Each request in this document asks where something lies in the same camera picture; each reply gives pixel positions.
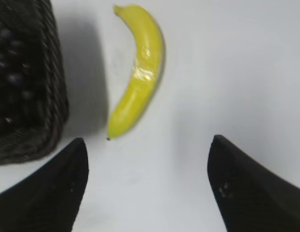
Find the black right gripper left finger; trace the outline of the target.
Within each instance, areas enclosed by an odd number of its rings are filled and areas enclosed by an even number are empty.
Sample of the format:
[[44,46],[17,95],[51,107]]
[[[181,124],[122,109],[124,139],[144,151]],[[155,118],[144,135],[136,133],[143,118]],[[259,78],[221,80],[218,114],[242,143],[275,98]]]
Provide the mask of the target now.
[[0,232],[70,232],[89,176],[82,138],[0,193]]

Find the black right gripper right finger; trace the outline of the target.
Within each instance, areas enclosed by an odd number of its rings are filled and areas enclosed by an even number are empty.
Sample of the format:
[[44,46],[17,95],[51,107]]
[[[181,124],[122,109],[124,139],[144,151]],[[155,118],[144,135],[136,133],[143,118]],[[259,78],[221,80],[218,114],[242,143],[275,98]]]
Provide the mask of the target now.
[[300,232],[300,188],[222,135],[211,143],[207,173],[229,232]]

